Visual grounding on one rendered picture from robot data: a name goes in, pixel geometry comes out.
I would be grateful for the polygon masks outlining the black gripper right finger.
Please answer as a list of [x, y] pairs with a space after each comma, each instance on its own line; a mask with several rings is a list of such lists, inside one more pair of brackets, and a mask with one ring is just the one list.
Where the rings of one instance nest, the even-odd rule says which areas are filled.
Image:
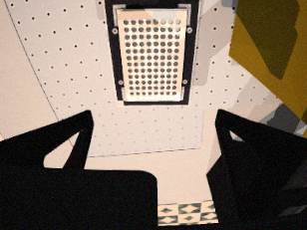
[[[258, 219], [280, 195], [307, 191], [307, 138], [223, 109], [214, 124], [237, 221]], [[264, 155], [256, 180], [230, 131]]]

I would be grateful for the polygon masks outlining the yellow open-top bin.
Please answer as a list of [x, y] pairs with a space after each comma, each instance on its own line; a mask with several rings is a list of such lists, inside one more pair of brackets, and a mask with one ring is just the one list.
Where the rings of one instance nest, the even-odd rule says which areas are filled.
[[228, 56], [307, 125], [307, 0], [238, 0]]

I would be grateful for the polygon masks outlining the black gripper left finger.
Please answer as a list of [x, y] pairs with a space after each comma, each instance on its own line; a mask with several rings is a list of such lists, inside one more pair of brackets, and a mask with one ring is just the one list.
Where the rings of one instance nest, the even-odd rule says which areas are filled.
[[60, 121], [1, 140], [0, 162], [5, 165], [45, 167], [45, 156], [79, 133], [63, 168], [85, 169], [93, 129], [92, 112], [85, 110]]

